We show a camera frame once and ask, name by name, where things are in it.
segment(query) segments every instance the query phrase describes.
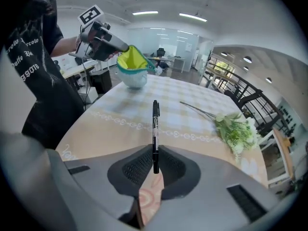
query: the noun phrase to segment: hand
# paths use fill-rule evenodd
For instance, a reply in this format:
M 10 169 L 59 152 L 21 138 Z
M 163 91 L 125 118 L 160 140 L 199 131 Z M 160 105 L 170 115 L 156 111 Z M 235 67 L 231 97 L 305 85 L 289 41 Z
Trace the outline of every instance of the hand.
M 109 59 L 113 58 L 113 57 L 114 57 L 115 55 L 117 55 L 117 54 L 118 54 L 118 51 L 116 51 L 116 52 L 110 54 L 110 55 L 108 56 L 108 58 L 107 58 L 104 62 L 107 62 Z
M 75 41 L 75 45 L 76 45 L 76 49 L 78 47 L 78 45 L 81 43 L 81 38 L 80 38 L 80 34 L 76 37 L 76 41 Z

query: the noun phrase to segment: vent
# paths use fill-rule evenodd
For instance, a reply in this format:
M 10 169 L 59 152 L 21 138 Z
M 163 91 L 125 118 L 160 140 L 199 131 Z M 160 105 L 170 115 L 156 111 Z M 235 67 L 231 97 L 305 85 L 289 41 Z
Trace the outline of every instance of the vent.
M 264 208 L 241 185 L 228 187 L 227 190 L 251 222 L 266 213 Z

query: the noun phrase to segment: glass partition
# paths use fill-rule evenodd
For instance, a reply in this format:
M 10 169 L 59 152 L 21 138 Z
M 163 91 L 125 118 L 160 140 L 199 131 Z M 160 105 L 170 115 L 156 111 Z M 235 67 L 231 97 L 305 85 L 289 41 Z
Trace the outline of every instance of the glass partition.
M 137 28 L 128 30 L 128 43 L 143 54 L 151 55 L 164 48 L 165 57 L 175 56 L 184 60 L 183 71 L 189 71 L 197 48 L 198 36 L 168 28 Z

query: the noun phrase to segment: table surface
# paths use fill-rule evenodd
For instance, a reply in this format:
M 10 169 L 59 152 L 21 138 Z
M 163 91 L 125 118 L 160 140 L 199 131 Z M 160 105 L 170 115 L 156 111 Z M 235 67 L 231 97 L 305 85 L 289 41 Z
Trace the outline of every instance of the table surface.
M 183 101 L 213 114 L 239 112 L 230 97 L 168 77 L 147 77 L 148 83 L 140 90 L 129 89 L 121 82 L 97 100 L 59 143 L 56 150 L 61 158 L 64 161 L 89 158 L 152 143 L 152 107 L 157 100 L 160 104 L 159 144 L 223 159 L 268 186 L 260 148 L 243 152 L 241 163 L 236 164 L 230 149 L 217 136 L 214 123 L 180 103 Z M 159 208 L 163 187 L 162 174 L 154 175 L 151 170 L 140 189 L 144 223 Z
M 185 61 L 185 58 L 182 58 L 182 57 L 173 57 L 174 59 L 176 60 L 182 60 L 182 61 Z
M 86 69 L 89 69 L 91 67 L 93 67 L 94 65 L 96 65 L 98 62 L 96 60 L 91 60 L 91 61 L 87 61 L 84 63 L 84 66 Z M 80 72 L 84 71 L 83 65 L 79 65 L 76 67 L 72 67 L 67 69 L 62 76 L 64 77 L 64 79 L 70 78 L 71 76 L 77 75 Z
M 173 60 L 164 59 L 160 57 L 148 57 L 149 60 L 163 61 L 163 62 L 172 62 Z

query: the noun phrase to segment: black grille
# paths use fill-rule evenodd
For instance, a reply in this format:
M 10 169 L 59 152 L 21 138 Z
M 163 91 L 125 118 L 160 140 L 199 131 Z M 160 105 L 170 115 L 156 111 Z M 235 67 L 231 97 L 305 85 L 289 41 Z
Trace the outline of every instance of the black grille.
M 159 166 L 164 171 L 162 173 L 166 187 L 184 176 L 186 166 L 182 161 L 164 150 L 160 150 L 159 153 Z
M 228 187 L 227 190 L 251 222 L 266 213 L 264 208 L 241 185 Z
M 141 187 L 149 170 L 152 167 L 152 151 L 133 159 L 122 167 L 122 172 L 127 179 Z

